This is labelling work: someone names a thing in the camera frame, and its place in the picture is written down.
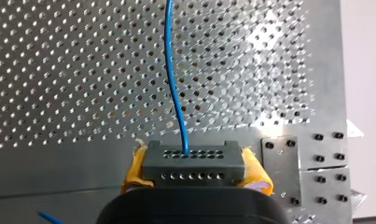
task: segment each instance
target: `hole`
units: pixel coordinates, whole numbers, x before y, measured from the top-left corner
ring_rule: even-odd
[[[188,176],[186,174],[180,174],[179,178],[180,179],[188,179]]]
[[[224,179],[225,175],[222,173],[217,174],[216,179]]]
[[[176,173],[172,173],[170,175],[170,178],[173,179],[173,180],[176,180],[178,178],[178,175]]]
[[[204,180],[204,179],[205,179],[205,174],[203,174],[203,173],[199,173],[198,178],[199,178],[200,180]]]
[[[215,179],[215,177],[216,176],[212,173],[208,174],[208,176],[207,176],[208,179]]]
[[[196,177],[197,177],[197,175],[196,175],[195,173],[190,173],[190,174],[188,175],[188,178],[189,178],[189,179],[192,179],[192,180],[196,179]]]

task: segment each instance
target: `blue cable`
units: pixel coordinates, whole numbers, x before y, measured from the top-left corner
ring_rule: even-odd
[[[173,62],[171,60],[171,24],[172,24],[173,0],[167,0],[165,8],[164,25],[164,48],[165,48],[165,66],[167,70],[168,85],[170,86],[171,96],[173,97],[176,118],[178,119],[179,129],[181,131],[182,148],[185,154],[188,154],[188,131],[184,122],[184,115],[179,103],[178,93],[176,92]]]
[[[44,218],[45,220],[49,221],[51,224],[63,224],[60,220],[55,217],[52,217],[50,214],[46,212],[38,212],[39,216]]]

